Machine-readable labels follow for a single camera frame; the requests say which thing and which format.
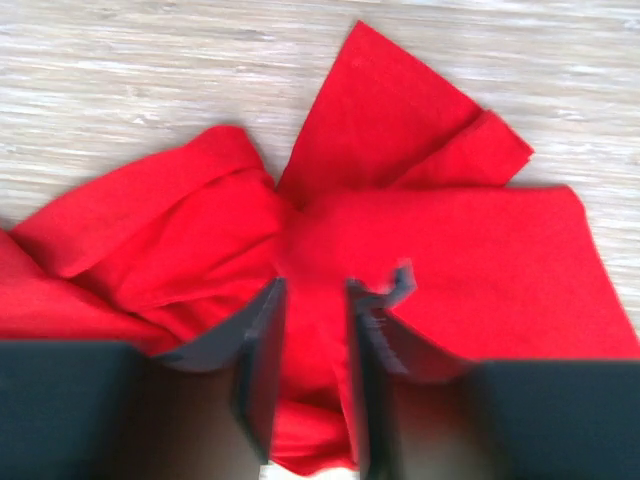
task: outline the red felt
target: red felt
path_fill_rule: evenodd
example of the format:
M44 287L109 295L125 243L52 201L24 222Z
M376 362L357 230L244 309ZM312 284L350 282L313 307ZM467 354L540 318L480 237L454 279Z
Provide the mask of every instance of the red felt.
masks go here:
M450 359L424 365L434 378L458 359L640 357L579 199L504 187L530 155L497 115L358 23L277 190L245 133L215 127L0 232L0 336L158 353L282 275L274 460L300 474L352 466L348 277L384 288L411 262L418 289L394 313Z

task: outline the whitewashed wood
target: whitewashed wood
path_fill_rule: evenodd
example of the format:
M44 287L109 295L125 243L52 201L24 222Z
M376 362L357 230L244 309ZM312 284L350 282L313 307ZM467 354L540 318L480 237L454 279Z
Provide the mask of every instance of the whitewashed wood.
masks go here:
M502 114L568 183L640 329L637 0L0 0L0 222L224 121L274 175L357 18Z

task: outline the red cloth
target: red cloth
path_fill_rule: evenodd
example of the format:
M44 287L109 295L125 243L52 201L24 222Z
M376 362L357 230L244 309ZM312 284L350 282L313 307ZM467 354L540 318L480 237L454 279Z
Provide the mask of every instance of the red cloth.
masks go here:
M410 261L395 313L459 358L638 358L566 187L504 188L531 149L495 114L366 25L348 37L275 189L245 133L215 127L0 233L0 336L112 338L158 353L289 298L274 460L354 458L345 280Z

